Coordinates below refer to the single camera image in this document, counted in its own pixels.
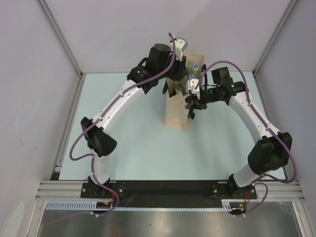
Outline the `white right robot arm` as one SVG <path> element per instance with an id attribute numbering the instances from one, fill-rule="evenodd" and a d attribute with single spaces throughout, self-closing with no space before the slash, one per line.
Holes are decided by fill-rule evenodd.
<path id="1" fill-rule="evenodd" d="M 292 137 L 271 124 L 253 102 L 246 83 L 234 82 L 227 67 L 211 73 L 215 85 L 208 89 L 198 86 L 196 73 L 189 75 L 186 82 L 186 108 L 205 110 L 207 104 L 223 101 L 236 112 L 248 129 L 254 147 L 247 157 L 247 164 L 232 174 L 227 182 L 228 195 L 240 198 L 253 182 L 288 165 Z"/>

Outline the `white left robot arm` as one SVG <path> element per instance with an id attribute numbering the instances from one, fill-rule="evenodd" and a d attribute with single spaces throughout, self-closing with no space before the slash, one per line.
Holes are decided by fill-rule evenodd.
<path id="1" fill-rule="evenodd" d="M 110 190 L 107 182 L 110 175 L 106 170 L 109 155 L 117 147 L 110 136 L 116 122 L 140 97 L 145 96 L 160 79 L 181 81 L 188 74 L 187 57 L 178 43 L 170 45 L 156 43 L 148 57 L 132 68 L 116 96 L 92 118 L 84 117 L 81 122 L 83 137 L 90 149 L 91 174 L 88 183 L 98 197 L 106 196 Z"/>

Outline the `clear unlabelled water bottle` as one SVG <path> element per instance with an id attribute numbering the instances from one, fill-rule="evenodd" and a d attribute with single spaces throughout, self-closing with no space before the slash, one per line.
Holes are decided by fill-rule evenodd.
<path id="1" fill-rule="evenodd" d="M 199 65 L 194 64 L 192 67 L 192 70 L 193 70 L 193 74 L 196 75 L 198 73 L 198 70 L 199 70 Z"/>

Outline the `clear short glass bottle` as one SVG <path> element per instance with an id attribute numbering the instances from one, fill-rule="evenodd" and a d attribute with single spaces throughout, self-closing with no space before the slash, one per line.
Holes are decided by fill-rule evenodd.
<path id="1" fill-rule="evenodd" d="M 180 81 L 175 81 L 174 82 L 174 89 L 176 94 L 178 93 L 182 93 L 182 94 L 186 94 L 186 83 L 181 83 Z"/>

